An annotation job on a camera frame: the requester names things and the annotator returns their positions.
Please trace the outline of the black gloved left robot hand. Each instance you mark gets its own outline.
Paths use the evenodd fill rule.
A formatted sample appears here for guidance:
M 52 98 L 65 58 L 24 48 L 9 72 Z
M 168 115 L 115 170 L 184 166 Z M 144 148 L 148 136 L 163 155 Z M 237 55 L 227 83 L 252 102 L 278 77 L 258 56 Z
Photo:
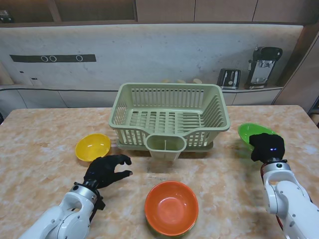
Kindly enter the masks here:
M 130 157 L 123 154 L 96 158 L 86 171 L 83 185 L 92 190 L 101 189 L 131 176 L 133 173 L 130 170 L 115 172 L 117 165 L 124 164 L 131 165 L 132 161 Z

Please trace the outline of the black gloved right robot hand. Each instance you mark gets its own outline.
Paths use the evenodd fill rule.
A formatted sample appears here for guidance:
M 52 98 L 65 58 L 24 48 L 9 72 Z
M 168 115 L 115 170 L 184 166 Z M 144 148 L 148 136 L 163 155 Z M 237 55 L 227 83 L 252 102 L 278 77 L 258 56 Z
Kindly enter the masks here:
M 284 157 L 284 139 L 277 134 L 254 134 L 249 137 L 249 143 L 254 147 L 251 153 L 253 161 L 268 163 L 280 161 Z

